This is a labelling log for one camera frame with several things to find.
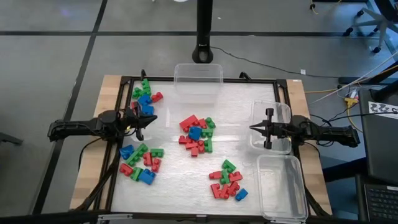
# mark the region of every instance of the office chair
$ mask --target office chair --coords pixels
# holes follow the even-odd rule
[[[369,9],[362,8],[356,16],[362,16],[364,12],[369,14],[374,20],[359,22],[357,24],[352,25],[350,28],[346,30],[343,34],[344,36],[348,36],[354,29],[353,27],[362,27],[362,26],[376,26],[373,30],[374,32],[380,31],[379,45],[373,49],[374,53],[379,53],[381,49],[381,43],[386,36],[386,30],[389,28],[390,30],[398,33],[398,27],[395,26],[395,23],[398,23],[398,12],[395,8],[395,4],[390,2],[390,0],[375,0],[374,1],[379,8],[381,15],[370,11]]]

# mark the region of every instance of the black pole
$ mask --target black pole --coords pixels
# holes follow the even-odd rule
[[[198,0],[197,8],[197,46],[192,52],[192,60],[195,63],[210,63],[213,61],[210,49],[213,0]]]

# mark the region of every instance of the plastic container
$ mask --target plastic container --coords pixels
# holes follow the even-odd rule
[[[291,119],[290,108],[284,103],[275,103],[266,100],[253,101],[250,125],[258,124],[267,119],[266,109],[273,108],[274,115],[272,122],[289,123]],[[249,130],[249,144],[257,152],[265,154],[288,154],[292,150],[292,143],[289,138],[278,139],[271,136],[272,149],[264,148],[264,141],[267,139],[255,130]]]
[[[277,223],[305,222],[308,207],[300,161],[296,157],[260,155],[257,178],[264,218]]]

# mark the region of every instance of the wire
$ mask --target wire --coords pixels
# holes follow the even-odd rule
[[[229,53],[229,52],[225,51],[225,50],[222,49],[221,47],[211,47],[211,48],[212,48],[212,49],[220,50],[220,51],[222,51],[224,54],[229,55],[229,56],[231,56],[231,57],[233,57],[233,58],[240,59],[240,60],[244,60],[244,61],[247,61],[247,62],[256,64],[256,65],[260,65],[260,66],[264,66],[264,67],[273,68],[273,69],[280,70],[280,71],[282,71],[282,72],[286,72],[286,73],[290,73],[290,74],[304,75],[304,74],[301,74],[300,72],[292,72],[292,71],[288,71],[288,70],[285,70],[285,69],[283,69],[283,68],[278,68],[278,67],[275,67],[275,66],[272,66],[272,65],[267,65],[267,64],[264,64],[264,63],[260,63],[260,62],[255,62],[255,61],[249,60],[249,59],[244,58],[244,57],[235,56],[235,55],[233,55],[232,53]],[[305,74],[305,75],[306,75],[306,76],[310,76],[310,77],[317,77],[317,78],[339,78],[339,77],[333,77],[333,76],[322,76],[322,75],[311,75],[311,74]]]

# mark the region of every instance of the toy block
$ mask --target toy block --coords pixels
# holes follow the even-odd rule
[[[211,142],[211,138],[205,140],[205,151],[209,153],[213,152],[213,143]]]
[[[245,189],[242,189],[236,195],[235,199],[240,202],[242,199],[244,199],[246,197],[247,194],[248,194],[248,192]]]
[[[153,161],[153,163],[152,163],[152,171],[153,171],[153,172],[159,171],[160,163],[161,163],[161,162],[162,162],[162,161],[161,161],[160,159],[154,159],[154,161]]]
[[[132,145],[124,146],[123,148],[120,148],[120,149],[119,149],[119,152],[120,152],[120,156],[121,156],[124,160],[126,160],[126,159],[128,159],[128,158],[131,156],[131,154],[134,152],[134,146],[132,146]]]
[[[198,123],[199,123],[199,125],[200,125],[200,127],[202,129],[206,129],[207,128],[207,124],[206,124],[205,119],[202,118],[202,119],[198,120]]]
[[[228,174],[228,179],[229,181],[234,182],[243,179],[243,176],[239,171],[236,171],[235,173]]]
[[[139,99],[138,103],[141,106],[147,106],[149,103],[152,103],[152,100],[150,99],[150,96],[148,94],[143,94]]]
[[[140,167],[135,167],[133,169],[133,172],[132,172],[132,175],[130,176],[130,178],[132,180],[138,181],[138,177],[140,176],[141,172],[142,172],[142,169]]]
[[[236,169],[236,166],[234,166],[234,164],[232,164],[232,162],[230,162],[229,160],[226,159],[223,162],[223,169],[226,169],[229,173],[232,173]]]
[[[144,153],[148,151],[148,147],[142,143],[132,154],[131,156],[126,160],[126,163],[129,164],[130,166],[134,166],[134,164],[139,161],[139,158],[144,155]]]
[[[152,95],[150,98],[152,99],[152,102],[156,103],[159,100],[163,99],[163,95],[161,92],[157,92],[155,95]]]
[[[190,139],[197,141],[197,140],[200,139],[200,134],[201,134],[201,128],[191,127],[189,129],[188,136],[189,136]]]
[[[191,156],[196,157],[198,156],[199,149],[197,147],[191,148]]]
[[[205,137],[211,138],[211,137],[213,137],[213,130],[210,129],[210,128],[202,129],[201,130],[201,137],[202,138],[205,138]]]
[[[134,91],[133,91],[133,93],[132,93],[132,98],[133,99],[138,99],[142,94],[141,94],[141,89],[140,88],[138,88],[138,87],[135,87],[135,89],[134,89]]]
[[[195,115],[191,115],[189,118],[180,122],[180,127],[185,131],[189,131],[189,127],[193,124],[198,124],[198,118]]]
[[[162,158],[164,154],[163,149],[151,149],[150,153],[152,154],[152,157],[159,157]]]
[[[220,179],[221,184],[229,184],[228,172],[226,169],[221,171],[222,178]]]
[[[139,175],[138,179],[145,182],[147,185],[151,185],[155,177],[156,174],[154,172],[151,172],[149,169],[144,169],[144,171],[142,171]]]
[[[147,115],[154,115],[155,108],[153,106],[142,106],[141,112]]]
[[[220,198],[220,185],[219,184],[211,184],[211,191],[213,192],[214,198]]]
[[[126,177],[128,177],[132,174],[132,168],[129,167],[127,164],[121,164],[120,172],[122,172]]]
[[[233,182],[229,187],[228,187],[228,194],[230,196],[235,196],[236,195],[236,191],[239,190],[239,188],[241,188],[239,186],[239,184],[237,182]]]
[[[211,174],[209,174],[210,179],[220,179],[222,178],[222,174],[221,171],[216,171],[216,172],[212,172]]]
[[[144,165],[145,166],[151,166],[152,165],[152,156],[150,155],[150,152],[145,152],[142,158],[144,158]]]
[[[206,124],[209,128],[216,128],[216,124],[213,122],[211,118],[206,118]]]
[[[220,198],[223,198],[223,199],[229,198],[229,194],[228,194],[227,190],[228,190],[228,184],[224,184],[223,189],[220,192]]]
[[[198,147],[198,143],[193,142],[193,143],[188,143],[188,144],[185,145],[185,148],[186,148],[187,150],[189,150],[189,149],[191,149],[191,148],[193,148],[193,147]]]

